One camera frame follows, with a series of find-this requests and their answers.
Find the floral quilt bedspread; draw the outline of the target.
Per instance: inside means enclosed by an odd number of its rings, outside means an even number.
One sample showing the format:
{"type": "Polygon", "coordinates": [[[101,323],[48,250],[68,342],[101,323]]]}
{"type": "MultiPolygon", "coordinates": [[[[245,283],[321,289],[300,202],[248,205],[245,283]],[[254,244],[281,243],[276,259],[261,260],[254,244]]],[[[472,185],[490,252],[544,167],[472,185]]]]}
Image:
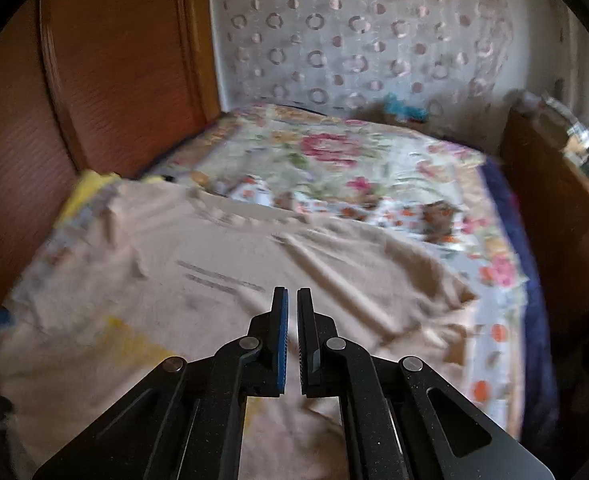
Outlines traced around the floral quilt bedspread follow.
{"type": "Polygon", "coordinates": [[[415,129],[274,104],[237,108],[155,164],[213,194],[364,221],[477,264],[484,285],[526,277],[482,176],[484,154],[415,129]]]}

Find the dark blue blanket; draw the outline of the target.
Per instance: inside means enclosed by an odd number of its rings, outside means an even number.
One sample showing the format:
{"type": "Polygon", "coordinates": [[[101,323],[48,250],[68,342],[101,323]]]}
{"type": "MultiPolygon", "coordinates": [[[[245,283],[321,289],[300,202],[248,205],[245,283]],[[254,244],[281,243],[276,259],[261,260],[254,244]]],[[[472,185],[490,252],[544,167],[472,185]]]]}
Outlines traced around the dark blue blanket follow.
{"type": "Polygon", "coordinates": [[[515,248],[526,277],[526,303],[522,322],[525,349],[525,405],[521,442],[533,448],[551,436],[559,417],[558,387],[550,352],[545,298],[536,260],[522,223],[517,196],[512,192],[494,159],[486,159],[481,171],[497,207],[500,225],[515,248]]]}

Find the yellow plush toy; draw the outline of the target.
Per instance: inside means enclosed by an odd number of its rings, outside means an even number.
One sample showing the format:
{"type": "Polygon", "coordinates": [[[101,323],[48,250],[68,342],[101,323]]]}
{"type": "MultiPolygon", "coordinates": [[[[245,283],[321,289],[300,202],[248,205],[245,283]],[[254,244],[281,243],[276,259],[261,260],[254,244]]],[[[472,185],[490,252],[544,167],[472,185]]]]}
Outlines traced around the yellow plush toy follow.
{"type": "Polygon", "coordinates": [[[95,170],[84,170],[72,193],[63,204],[58,214],[55,226],[71,220],[100,190],[105,186],[120,180],[121,177],[114,172],[111,174],[99,174],[95,170]]]}

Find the blue box on bed end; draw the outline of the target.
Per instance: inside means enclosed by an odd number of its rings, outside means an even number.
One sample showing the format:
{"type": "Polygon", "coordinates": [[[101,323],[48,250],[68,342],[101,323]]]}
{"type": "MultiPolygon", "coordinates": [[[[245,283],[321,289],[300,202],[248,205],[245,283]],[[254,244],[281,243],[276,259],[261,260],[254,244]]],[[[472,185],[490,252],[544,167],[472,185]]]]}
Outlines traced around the blue box on bed end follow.
{"type": "Polygon", "coordinates": [[[425,108],[406,104],[393,93],[389,93],[383,99],[383,116],[390,125],[426,124],[429,121],[429,112],[425,108]]]}

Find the wooden desk cabinet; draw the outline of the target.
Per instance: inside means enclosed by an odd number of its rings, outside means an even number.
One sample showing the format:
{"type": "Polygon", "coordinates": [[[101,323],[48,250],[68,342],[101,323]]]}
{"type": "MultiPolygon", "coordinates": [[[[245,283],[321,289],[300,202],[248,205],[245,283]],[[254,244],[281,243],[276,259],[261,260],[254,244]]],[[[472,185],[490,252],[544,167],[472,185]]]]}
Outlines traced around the wooden desk cabinet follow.
{"type": "Polygon", "coordinates": [[[511,110],[498,154],[536,259],[551,339],[567,347],[589,340],[589,180],[563,156],[563,134],[546,116],[511,110]]]}

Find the wooden slatted wardrobe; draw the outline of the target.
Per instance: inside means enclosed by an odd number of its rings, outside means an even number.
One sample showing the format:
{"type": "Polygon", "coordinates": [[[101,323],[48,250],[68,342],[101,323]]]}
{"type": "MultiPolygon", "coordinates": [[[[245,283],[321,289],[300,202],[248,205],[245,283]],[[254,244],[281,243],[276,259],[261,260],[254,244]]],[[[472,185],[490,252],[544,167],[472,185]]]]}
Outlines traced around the wooden slatted wardrobe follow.
{"type": "Polygon", "coordinates": [[[85,170],[135,177],[220,116],[209,0],[25,0],[0,32],[0,306],[85,170]]]}

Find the clutter on desk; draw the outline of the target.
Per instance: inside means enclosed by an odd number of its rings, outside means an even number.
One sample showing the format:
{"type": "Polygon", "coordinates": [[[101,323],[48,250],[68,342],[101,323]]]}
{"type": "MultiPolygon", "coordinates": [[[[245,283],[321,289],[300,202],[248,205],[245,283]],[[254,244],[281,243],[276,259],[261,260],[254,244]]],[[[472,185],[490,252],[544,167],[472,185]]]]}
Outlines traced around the clutter on desk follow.
{"type": "Polygon", "coordinates": [[[589,180],[589,128],[557,99],[519,91],[513,108],[529,118],[553,148],[589,180]]]}

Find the sheer circle pattern curtain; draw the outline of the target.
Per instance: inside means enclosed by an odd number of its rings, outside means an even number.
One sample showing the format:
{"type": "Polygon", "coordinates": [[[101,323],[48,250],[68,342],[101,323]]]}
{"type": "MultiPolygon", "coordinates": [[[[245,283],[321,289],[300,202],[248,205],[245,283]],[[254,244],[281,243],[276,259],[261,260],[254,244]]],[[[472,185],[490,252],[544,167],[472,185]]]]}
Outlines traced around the sheer circle pattern curtain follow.
{"type": "Polygon", "coordinates": [[[555,79],[549,0],[210,0],[227,110],[370,118],[395,98],[491,150],[522,90],[555,79]]]}

